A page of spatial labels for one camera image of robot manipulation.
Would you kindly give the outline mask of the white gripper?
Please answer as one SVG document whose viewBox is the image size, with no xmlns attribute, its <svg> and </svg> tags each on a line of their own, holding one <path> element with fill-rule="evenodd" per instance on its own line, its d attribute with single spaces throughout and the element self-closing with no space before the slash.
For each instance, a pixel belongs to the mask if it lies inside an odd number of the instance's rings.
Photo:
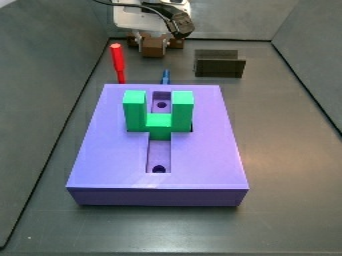
<svg viewBox="0 0 342 256">
<path fill-rule="evenodd" d="M 169 45 L 172 34 L 165 26 L 161 14 L 155 10 L 157 3 L 175 6 L 183 10 L 191 17 L 191 5 L 188 0 L 112 0 L 113 23 L 120 28 L 139 31 L 151 31 L 161 34 L 163 48 Z M 143 47 L 143 35 L 135 31 L 135 41 L 139 50 Z"/>
</svg>

